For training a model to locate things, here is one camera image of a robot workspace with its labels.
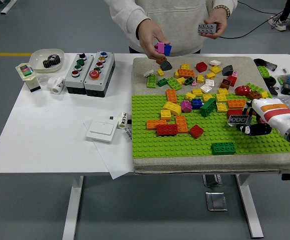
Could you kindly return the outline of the person's right hand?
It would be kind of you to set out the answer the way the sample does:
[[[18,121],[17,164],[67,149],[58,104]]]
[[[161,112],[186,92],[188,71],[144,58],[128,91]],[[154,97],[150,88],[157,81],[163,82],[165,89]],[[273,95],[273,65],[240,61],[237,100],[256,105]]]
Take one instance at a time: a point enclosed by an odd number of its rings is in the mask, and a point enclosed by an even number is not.
[[[170,41],[165,38],[161,28],[155,22],[145,19],[138,25],[137,32],[140,46],[149,59],[159,60],[165,57],[163,53],[156,52],[153,40],[156,39],[158,42],[165,44],[169,44]]]

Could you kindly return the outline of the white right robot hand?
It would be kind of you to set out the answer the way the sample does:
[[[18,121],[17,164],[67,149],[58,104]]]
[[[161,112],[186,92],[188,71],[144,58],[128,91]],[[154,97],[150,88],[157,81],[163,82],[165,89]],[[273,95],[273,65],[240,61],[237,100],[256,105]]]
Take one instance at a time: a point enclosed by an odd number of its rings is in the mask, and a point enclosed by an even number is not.
[[[263,123],[253,125],[239,124],[237,129],[250,136],[269,134],[272,129],[278,132],[290,142],[290,109],[278,98],[261,98],[246,102],[243,115],[256,113],[256,120],[262,119]]]

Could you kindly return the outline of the person's left hand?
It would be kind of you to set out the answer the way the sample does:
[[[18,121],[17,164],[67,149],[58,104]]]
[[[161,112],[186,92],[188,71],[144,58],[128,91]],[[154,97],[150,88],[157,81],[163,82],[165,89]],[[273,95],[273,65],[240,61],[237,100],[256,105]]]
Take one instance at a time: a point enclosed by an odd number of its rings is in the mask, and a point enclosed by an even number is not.
[[[216,24],[217,30],[216,33],[201,33],[201,36],[217,39],[219,38],[227,29],[227,12],[223,8],[217,8],[211,11],[209,17],[204,19],[205,24]]]

